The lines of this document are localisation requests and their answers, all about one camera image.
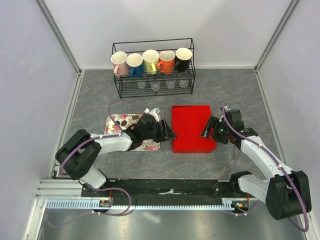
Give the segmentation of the red box lid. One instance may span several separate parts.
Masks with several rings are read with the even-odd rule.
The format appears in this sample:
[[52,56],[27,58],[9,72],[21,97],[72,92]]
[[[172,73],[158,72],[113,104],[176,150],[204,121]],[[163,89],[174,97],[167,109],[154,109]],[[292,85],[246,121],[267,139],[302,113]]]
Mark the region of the red box lid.
[[201,137],[211,115],[209,105],[174,105],[171,108],[171,123],[177,138],[172,140],[172,152],[210,154],[215,150],[215,140]]

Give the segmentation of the pink-tipped metal tongs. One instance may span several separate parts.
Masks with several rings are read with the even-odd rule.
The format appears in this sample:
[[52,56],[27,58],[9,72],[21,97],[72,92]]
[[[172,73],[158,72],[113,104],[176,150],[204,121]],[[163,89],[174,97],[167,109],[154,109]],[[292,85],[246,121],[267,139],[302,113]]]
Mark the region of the pink-tipped metal tongs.
[[239,150],[237,147],[234,147],[232,152],[232,160],[236,161],[239,158],[241,153],[242,153],[241,150]]

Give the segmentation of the floral serving tray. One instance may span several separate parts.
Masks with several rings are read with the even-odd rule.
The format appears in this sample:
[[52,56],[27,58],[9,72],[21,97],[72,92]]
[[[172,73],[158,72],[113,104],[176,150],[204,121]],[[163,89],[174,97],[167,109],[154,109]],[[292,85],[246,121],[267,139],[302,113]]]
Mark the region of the floral serving tray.
[[[112,120],[123,129],[127,129],[130,125],[136,124],[138,120],[142,117],[142,114],[112,114],[111,117],[108,116],[105,124],[105,134],[119,134],[121,132],[120,128],[115,125]],[[156,143],[152,139],[144,140],[141,146],[133,149],[136,152],[156,152],[160,149],[161,144]]]

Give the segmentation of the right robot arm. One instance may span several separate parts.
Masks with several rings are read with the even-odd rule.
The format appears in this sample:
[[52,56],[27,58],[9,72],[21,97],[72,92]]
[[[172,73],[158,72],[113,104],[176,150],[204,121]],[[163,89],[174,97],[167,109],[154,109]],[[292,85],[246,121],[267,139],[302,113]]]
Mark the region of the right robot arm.
[[238,109],[221,109],[222,116],[210,116],[201,137],[217,143],[235,145],[247,155],[265,176],[264,180],[249,171],[232,174],[229,191],[235,197],[248,193],[265,203],[275,220],[307,214],[312,209],[308,176],[282,162],[263,143],[258,133],[245,127]]

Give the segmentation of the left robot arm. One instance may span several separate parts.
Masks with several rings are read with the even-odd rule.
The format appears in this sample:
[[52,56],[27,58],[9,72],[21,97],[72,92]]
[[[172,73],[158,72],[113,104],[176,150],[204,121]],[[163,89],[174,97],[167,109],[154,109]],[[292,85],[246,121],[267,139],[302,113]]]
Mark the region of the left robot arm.
[[161,143],[175,138],[177,135],[165,119],[145,113],[121,133],[98,135],[90,134],[85,129],[78,130],[57,151],[55,159],[72,180],[85,182],[95,194],[104,197],[109,193],[110,185],[107,177],[93,166],[97,156],[132,151],[146,140]]

